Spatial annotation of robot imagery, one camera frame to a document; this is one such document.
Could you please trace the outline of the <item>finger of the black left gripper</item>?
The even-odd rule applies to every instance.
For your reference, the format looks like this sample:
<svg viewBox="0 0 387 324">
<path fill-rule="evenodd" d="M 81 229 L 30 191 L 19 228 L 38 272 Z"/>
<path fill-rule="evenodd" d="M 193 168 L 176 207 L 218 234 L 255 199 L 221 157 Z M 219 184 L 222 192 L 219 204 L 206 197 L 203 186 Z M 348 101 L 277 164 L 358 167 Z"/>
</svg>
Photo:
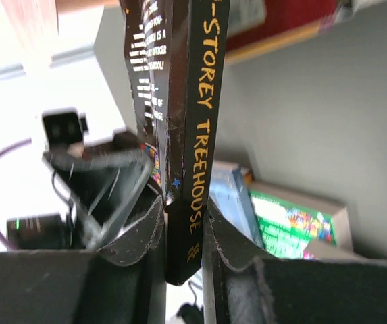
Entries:
<svg viewBox="0 0 387 324">
<path fill-rule="evenodd" d="M 118 236 L 153 169 L 140 140 L 128 130 L 82 153 L 54 148 L 43 158 L 70 189 L 76 205 L 75 249 L 99 249 Z"/>
</svg>

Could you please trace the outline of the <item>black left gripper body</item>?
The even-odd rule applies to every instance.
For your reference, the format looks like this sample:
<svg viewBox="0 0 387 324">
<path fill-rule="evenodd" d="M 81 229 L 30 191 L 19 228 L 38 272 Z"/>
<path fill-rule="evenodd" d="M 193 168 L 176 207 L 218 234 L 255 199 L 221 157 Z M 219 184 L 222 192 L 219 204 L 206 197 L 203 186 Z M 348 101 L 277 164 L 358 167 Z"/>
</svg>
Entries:
<svg viewBox="0 0 387 324">
<path fill-rule="evenodd" d="M 72 216 L 59 213 L 8 219 L 7 240 L 16 250 L 69 250 L 72 248 Z"/>
</svg>

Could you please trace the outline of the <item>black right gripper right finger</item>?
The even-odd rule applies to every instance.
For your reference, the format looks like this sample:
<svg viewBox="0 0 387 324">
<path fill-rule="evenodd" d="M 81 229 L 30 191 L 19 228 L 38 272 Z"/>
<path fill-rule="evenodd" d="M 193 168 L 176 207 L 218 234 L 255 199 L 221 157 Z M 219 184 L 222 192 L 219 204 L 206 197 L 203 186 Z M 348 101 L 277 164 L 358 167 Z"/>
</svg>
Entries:
<svg viewBox="0 0 387 324">
<path fill-rule="evenodd" d="M 279 259 L 209 204 L 203 302 L 206 323 L 387 323 L 387 261 Z"/>
</svg>

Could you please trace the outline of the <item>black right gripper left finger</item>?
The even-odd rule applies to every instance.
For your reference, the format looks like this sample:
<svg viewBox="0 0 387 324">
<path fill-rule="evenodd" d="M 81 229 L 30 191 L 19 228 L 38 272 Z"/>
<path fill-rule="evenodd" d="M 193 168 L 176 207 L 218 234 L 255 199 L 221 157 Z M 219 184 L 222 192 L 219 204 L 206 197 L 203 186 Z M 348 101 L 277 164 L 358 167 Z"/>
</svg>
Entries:
<svg viewBox="0 0 387 324">
<path fill-rule="evenodd" d="M 160 198 L 98 251 L 0 253 L 0 323 L 163 323 Z"/>
</svg>

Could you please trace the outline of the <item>black Treehouse paperback book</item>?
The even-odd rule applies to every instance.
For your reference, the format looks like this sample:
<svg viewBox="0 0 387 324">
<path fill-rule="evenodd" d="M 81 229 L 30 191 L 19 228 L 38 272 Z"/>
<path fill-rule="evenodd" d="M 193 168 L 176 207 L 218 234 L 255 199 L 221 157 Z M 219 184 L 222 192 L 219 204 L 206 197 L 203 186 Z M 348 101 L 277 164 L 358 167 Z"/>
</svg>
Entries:
<svg viewBox="0 0 387 324">
<path fill-rule="evenodd" d="M 228 1 L 122 1 L 138 135 L 158 159 L 166 280 L 201 266 L 222 89 Z"/>
</svg>

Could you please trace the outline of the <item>dark red cream book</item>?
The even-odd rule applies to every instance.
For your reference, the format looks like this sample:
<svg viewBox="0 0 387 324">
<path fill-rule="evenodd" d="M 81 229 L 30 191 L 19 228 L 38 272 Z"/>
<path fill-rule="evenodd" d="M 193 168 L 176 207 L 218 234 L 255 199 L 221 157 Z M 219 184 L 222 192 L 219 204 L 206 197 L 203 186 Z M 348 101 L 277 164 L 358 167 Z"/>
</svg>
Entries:
<svg viewBox="0 0 387 324">
<path fill-rule="evenodd" d="M 232 1 L 226 41 L 226 63 L 315 37 L 333 26 L 337 1 Z"/>
</svg>

